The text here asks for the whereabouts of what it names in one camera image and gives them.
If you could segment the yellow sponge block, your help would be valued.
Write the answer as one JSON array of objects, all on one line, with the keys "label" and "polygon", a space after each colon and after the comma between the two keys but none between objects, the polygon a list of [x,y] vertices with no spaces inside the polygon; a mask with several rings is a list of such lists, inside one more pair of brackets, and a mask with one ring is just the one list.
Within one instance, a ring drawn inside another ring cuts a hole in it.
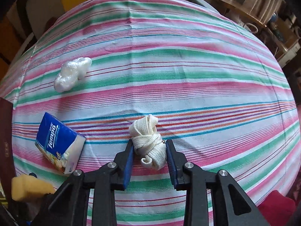
[{"label": "yellow sponge block", "polygon": [[43,198],[46,194],[54,194],[56,190],[51,183],[34,176],[22,174],[12,178],[11,196],[17,202],[30,202]]}]

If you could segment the cream bandage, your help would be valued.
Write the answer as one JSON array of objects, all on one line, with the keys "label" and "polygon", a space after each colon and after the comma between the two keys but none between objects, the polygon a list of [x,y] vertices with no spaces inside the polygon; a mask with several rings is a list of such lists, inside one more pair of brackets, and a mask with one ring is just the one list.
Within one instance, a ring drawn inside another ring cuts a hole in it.
[{"label": "cream bandage", "polygon": [[160,170],[167,161],[166,144],[157,132],[158,118],[152,114],[135,120],[129,127],[134,151],[144,168]]}]

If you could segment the blue Tempo tissue pack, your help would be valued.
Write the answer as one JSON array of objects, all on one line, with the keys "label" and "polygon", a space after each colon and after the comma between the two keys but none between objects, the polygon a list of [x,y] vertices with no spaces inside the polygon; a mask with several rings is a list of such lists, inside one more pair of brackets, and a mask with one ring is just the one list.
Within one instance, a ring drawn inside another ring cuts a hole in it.
[{"label": "blue Tempo tissue pack", "polygon": [[86,137],[69,128],[50,113],[45,113],[35,145],[63,174],[75,171]]}]

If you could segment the white plastic bag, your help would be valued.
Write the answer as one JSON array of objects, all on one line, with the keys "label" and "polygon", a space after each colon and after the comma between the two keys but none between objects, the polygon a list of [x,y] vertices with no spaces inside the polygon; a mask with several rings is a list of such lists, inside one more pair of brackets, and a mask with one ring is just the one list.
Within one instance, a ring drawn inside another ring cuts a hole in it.
[{"label": "white plastic bag", "polygon": [[54,89],[56,92],[65,92],[71,90],[78,82],[84,78],[88,72],[92,60],[89,57],[80,57],[65,62],[61,71],[54,80]]}]

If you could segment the gold tray with maroon rim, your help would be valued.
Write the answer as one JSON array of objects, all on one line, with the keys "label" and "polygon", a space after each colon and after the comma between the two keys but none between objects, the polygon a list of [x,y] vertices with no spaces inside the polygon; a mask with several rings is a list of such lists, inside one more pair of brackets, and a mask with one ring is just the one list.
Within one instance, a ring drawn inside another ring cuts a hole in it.
[{"label": "gold tray with maroon rim", "polygon": [[1,97],[1,185],[8,207],[12,207],[12,179],[16,176],[12,152],[12,112],[13,104]]}]

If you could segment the striped bed sheet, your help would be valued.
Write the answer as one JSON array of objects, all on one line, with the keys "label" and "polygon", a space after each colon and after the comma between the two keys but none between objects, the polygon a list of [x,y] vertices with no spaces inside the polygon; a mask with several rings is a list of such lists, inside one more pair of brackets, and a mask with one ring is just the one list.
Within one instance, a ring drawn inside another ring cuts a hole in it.
[{"label": "striped bed sheet", "polygon": [[[89,57],[69,91],[54,80]],[[62,15],[9,67],[1,97],[14,105],[18,175],[58,188],[66,177],[35,145],[50,113],[86,137],[78,169],[125,149],[130,124],[152,114],[157,130],[204,170],[227,170],[259,205],[286,195],[300,168],[297,106],[270,50],[221,14],[184,0],[89,0]]]}]

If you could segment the red blanket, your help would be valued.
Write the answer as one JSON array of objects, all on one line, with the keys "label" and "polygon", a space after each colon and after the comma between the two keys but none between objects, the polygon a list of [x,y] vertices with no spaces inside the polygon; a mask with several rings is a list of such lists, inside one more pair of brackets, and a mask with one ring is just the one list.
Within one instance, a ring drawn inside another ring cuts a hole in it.
[{"label": "red blanket", "polygon": [[296,205],[293,199],[274,190],[258,205],[258,209],[271,226],[283,226],[295,212]]}]

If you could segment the wooden desk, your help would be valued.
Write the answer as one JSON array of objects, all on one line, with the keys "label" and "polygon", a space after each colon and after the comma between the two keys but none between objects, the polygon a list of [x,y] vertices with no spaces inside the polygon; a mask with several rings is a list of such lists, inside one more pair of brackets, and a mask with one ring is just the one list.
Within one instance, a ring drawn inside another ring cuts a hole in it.
[{"label": "wooden desk", "polygon": [[221,3],[224,7],[226,7],[229,10],[233,10],[234,12],[238,13],[240,16],[245,17],[249,19],[250,21],[254,22],[261,28],[266,28],[266,25],[261,22],[256,17],[252,16],[247,10],[238,2],[234,0],[214,0],[218,3]]}]

